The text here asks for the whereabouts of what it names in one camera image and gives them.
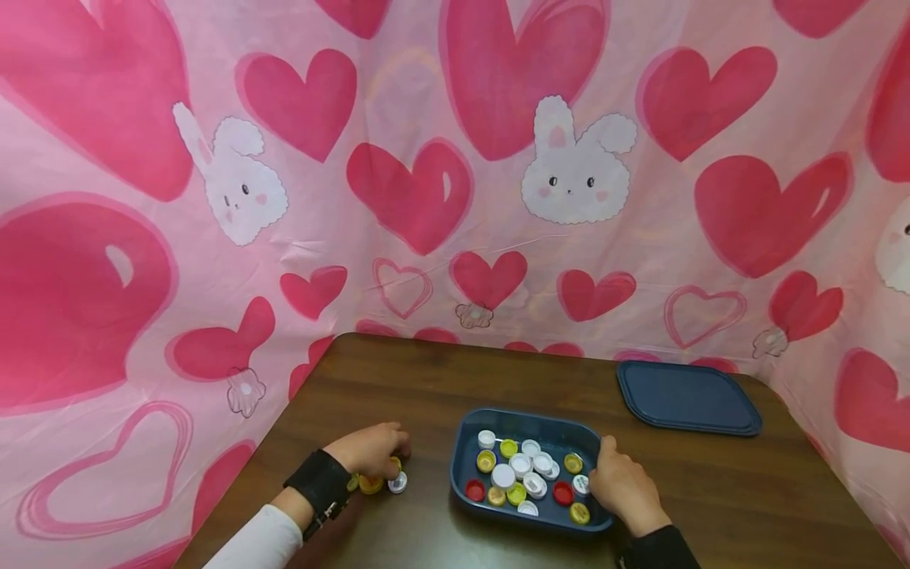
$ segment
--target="white sleeve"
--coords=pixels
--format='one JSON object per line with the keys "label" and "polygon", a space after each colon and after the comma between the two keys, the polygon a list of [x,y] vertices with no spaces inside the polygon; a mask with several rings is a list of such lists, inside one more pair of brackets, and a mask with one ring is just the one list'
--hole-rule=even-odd
{"label": "white sleeve", "polygon": [[284,569],[302,546],[297,524],[268,503],[203,569]]}

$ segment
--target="blue tray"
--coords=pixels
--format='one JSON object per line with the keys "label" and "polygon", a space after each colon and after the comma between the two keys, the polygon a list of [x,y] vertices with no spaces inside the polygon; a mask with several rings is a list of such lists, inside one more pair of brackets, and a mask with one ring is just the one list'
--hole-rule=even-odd
{"label": "blue tray", "polygon": [[762,416],[732,377],[714,368],[623,361],[616,371],[629,411],[664,429],[754,437]]}
{"label": "blue tray", "polygon": [[[506,462],[500,454],[499,443],[502,439],[513,439],[519,445],[525,439],[534,439],[541,444],[541,449],[548,452],[560,465],[560,476],[557,480],[547,481],[547,495],[542,500],[532,500],[537,504],[539,517],[518,513],[515,506],[506,502],[501,508],[486,502],[473,502],[465,494],[465,487],[472,479],[483,482],[490,489],[490,475],[477,469],[477,455],[480,446],[477,435],[488,429],[496,433],[497,464]],[[601,450],[601,438],[588,427],[571,421],[541,417],[528,413],[510,412],[500,409],[478,409],[465,415],[459,427],[458,439],[452,452],[449,480],[452,493],[458,503],[471,513],[487,516],[507,523],[516,523],[525,527],[545,529],[551,533],[567,535],[593,535],[603,532],[613,523],[613,516],[588,496],[584,504],[591,511],[591,521],[587,525],[578,525],[569,517],[569,508],[560,506],[553,500],[553,485],[557,481],[571,484],[572,475],[565,472],[562,459],[566,454],[575,452],[584,461],[581,473],[587,474],[597,463],[597,454]]]}

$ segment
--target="hand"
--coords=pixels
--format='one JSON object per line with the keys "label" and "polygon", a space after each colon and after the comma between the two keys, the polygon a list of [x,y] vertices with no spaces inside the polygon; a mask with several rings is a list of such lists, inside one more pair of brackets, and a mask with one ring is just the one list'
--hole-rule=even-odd
{"label": "hand", "polygon": [[616,439],[601,439],[597,468],[589,475],[591,493],[601,506],[620,516],[633,537],[644,537],[670,525],[657,486],[644,468],[616,452]]}
{"label": "hand", "polygon": [[348,472],[395,480],[398,466],[389,457],[410,456],[410,435],[400,423],[383,422],[342,437],[324,450]]}

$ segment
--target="black sleeve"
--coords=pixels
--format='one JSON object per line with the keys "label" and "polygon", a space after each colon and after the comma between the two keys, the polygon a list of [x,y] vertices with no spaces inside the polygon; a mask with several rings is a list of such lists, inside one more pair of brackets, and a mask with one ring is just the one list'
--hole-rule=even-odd
{"label": "black sleeve", "polygon": [[683,535],[672,525],[632,540],[619,569],[701,569]]}

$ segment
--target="left hand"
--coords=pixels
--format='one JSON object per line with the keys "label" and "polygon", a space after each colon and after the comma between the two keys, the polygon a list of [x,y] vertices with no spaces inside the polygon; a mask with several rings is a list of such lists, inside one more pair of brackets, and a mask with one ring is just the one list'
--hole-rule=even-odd
{"label": "left hand", "polygon": [[392,454],[410,456],[410,435],[401,429],[401,423],[383,422],[342,437],[323,450],[350,473],[395,480],[398,466],[389,458]]}

